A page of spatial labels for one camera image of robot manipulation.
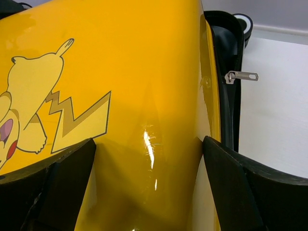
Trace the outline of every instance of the pikachu illustration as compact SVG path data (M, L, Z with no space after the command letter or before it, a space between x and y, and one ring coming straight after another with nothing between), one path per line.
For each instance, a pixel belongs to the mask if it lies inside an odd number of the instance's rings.
M69 39L57 52L39 58L12 58L8 88L0 95L0 169L16 149L38 154L44 148L47 136L37 111L57 84L62 55L73 43Z

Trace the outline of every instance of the glossy yellow surface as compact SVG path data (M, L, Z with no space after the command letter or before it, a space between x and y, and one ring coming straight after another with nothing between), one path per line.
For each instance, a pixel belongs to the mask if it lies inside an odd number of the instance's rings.
M54 0L1 20L0 174L95 137L76 231L191 230L200 89L220 137L201 13L198 0Z

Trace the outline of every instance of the zipper pull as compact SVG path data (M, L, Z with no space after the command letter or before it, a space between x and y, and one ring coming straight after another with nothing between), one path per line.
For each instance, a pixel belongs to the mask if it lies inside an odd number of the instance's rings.
M225 75L227 84L233 84L236 78L242 80L258 81L259 76L257 73L242 72L242 71L229 71Z

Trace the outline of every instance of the zipper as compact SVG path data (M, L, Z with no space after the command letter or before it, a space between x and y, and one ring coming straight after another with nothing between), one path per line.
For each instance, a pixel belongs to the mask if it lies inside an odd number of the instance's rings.
M258 81L259 75L257 73L243 71L229 71L225 75L226 84L233 84L235 79Z

